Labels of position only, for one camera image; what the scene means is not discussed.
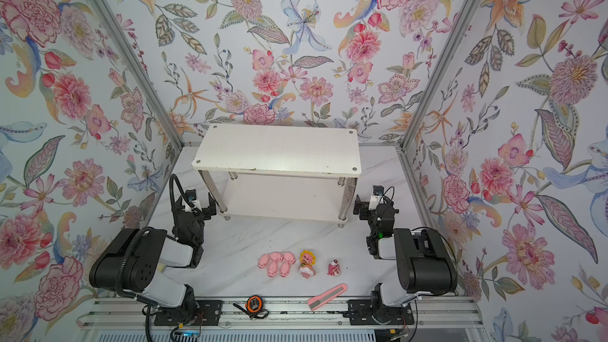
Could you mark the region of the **white two-tier shelf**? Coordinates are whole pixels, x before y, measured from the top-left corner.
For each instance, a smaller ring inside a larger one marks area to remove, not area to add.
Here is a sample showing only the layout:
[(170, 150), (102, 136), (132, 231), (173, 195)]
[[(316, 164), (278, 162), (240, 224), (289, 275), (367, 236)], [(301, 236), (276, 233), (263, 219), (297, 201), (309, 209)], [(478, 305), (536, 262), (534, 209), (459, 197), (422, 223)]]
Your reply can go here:
[(222, 123), (192, 161), (226, 218), (348, 221), (363, 172), (357, 132)]

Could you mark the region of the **small red pink figurine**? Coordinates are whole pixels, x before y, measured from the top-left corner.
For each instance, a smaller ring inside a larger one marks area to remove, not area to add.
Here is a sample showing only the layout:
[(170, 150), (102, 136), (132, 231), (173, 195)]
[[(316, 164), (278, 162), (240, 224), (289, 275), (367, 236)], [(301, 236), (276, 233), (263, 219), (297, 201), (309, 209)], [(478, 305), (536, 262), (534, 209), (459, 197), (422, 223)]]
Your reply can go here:
[(329, 276), (340, 276), (340, 263), (337, 259), (334, 259), (329, 262), (328, 275)]

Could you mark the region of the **yellow-haired princess toy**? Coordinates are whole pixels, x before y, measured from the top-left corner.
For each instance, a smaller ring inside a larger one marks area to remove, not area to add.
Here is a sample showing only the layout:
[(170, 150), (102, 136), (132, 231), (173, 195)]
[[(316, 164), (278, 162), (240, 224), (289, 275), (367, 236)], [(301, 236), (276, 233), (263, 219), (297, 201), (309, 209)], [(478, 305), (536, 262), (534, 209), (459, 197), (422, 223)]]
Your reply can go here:
[(314, 270), (314, 265), (316, 263), (316, 256), (310, 251), (304, 250), (300, 254), (299, 257), (300, 266), (299, 266), (299, 274), (304, 279), (310, 279), (316, 275)]

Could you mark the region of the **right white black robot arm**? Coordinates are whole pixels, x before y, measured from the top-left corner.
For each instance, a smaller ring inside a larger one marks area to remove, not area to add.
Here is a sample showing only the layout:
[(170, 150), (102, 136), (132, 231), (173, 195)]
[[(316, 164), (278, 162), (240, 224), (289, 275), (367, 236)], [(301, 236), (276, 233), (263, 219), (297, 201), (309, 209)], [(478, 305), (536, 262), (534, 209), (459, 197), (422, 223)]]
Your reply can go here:
[(373, 205), (356, 199), (353, 214), (367, 222), (367, 250), (376, 260), (392, 261), (396, 272), (370, 293), (370, 304), (362, 311), (381, 324), (405, 319), (403, 309), (422, 297), (454, 292), (458, 275), (442, 235), (431, 228), (410, 230), (394, 226), (399, 210), (393, 202)]

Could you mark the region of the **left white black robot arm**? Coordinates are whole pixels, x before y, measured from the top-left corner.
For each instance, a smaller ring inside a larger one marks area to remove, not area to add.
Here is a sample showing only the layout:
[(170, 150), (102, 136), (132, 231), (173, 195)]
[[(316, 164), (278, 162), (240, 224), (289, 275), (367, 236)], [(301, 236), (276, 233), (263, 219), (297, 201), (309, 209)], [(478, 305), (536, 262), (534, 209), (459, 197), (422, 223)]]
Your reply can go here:
[(204, 222), (217, 214), (215, 199), (208, 199), (209, 205), (203, 208), (195, 200), (172, 202), (173, 235), (150, 226), (120, 231), (93, 263), (90, 284), (157, 308), (173, 321), (198, 318), (204, 312), (192, 287), (167, 277), (158, 266), (198, 266), (204, 252)]

